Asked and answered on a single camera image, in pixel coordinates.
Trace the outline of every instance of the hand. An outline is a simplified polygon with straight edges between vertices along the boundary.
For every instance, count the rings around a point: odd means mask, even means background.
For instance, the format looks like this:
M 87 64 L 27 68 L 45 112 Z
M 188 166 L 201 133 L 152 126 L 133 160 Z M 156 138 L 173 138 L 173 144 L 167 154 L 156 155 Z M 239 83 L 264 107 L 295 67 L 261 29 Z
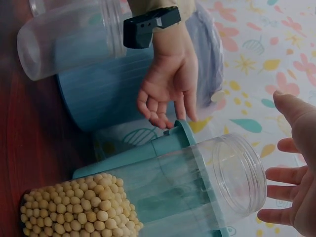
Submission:
M 292 127 L 292 138 L 279 141 L 283 152 L 301 153 L 307 166 L 270 168 L 267 178 L 291 186 L 268 186 L 268 197 L 291 201 L 283 210 L 264 209 L 258 218 L 264 222 L 293 226 L 300 234 L 316 234 L 316 108 L 292 95 L 274 94 L 277 109 Z
M 161 129 L 172 128 L 166 116 L 174 101 L 177 119 L 197 121 L 198 60 L 184 23 L 154 33 L 154 61 L 139 91 L 139 111 Z

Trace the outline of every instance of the wrist device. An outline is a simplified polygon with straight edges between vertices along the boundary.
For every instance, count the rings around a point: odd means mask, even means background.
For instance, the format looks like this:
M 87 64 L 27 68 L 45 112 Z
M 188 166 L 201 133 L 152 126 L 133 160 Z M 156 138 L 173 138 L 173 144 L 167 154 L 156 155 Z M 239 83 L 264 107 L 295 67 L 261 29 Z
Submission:
M 124 21 L 123 44 L 127 48 L 143 49 L 151 45 L 154 28 L 166 29 L 181 21 L 176 6 L 159 8 Z

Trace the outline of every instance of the sleeve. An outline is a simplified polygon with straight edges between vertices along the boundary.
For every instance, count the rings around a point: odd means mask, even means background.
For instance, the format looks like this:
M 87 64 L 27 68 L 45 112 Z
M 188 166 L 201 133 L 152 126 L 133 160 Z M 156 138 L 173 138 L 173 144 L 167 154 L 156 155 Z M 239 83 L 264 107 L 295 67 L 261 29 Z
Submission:
M 181 21 L 185 22 L 196 10 L 195 0 L 127 0 L 133 16 L 143 15 L 146 12 L 163 7 L 177 6 Z

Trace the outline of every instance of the floral tablecloth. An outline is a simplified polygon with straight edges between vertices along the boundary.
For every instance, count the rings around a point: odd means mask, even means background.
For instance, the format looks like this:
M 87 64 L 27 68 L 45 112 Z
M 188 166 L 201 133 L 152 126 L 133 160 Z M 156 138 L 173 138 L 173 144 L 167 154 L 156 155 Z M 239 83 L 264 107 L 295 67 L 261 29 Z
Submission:
M 279 139 L 291 136 L 291 129 L 275 109 L 272 94 L 279 89 L 316 105 L 316 3 L 312 0 L 201 2 L 215 18 L 222 38 L 226 96 L 211 117 L 190 123 L 197 141 L 237 132 L 251 142 L 265 169 L 303 165 L 302 156 L 281 153 L 276 148 Z M 122 124 L 95 134 L 97 139 L 112 140 L 96 143 L 96 153 L 99 158 L 113 155 L 161 135 L 162 131 L 145 120 Z M 290 205 L 267 199 L 265 207 Z M 256 214 L 229 227 L 229 231 L 236 237 L 300 236 L 292 227 L 262 223 Z

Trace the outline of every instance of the red wooden surface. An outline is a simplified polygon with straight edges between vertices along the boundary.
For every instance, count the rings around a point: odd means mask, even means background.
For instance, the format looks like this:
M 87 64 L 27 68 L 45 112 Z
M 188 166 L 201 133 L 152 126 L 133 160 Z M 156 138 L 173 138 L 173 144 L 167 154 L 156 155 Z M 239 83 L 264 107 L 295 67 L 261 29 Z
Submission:
M 0 0 L 0 237 L 19 237 L 19 199 L 26 189 L 71 178 L 94 162 L 89 135 L 63 107 L 54 78 L 29 80 L 16 35 L 31 18 L 28 0 Z

